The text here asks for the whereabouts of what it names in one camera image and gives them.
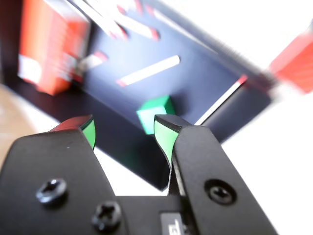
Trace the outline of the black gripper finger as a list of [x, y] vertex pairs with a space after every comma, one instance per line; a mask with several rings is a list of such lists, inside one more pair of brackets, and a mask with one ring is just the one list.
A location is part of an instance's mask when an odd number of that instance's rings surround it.
[[154, 134], [186, 202], [191, 233], [276, 234], [209, 128], [175, 115], [156, 115]]
[[126, 235], [123, 212], [77, 126], [18, 138], [0, 172], [3, 235]]

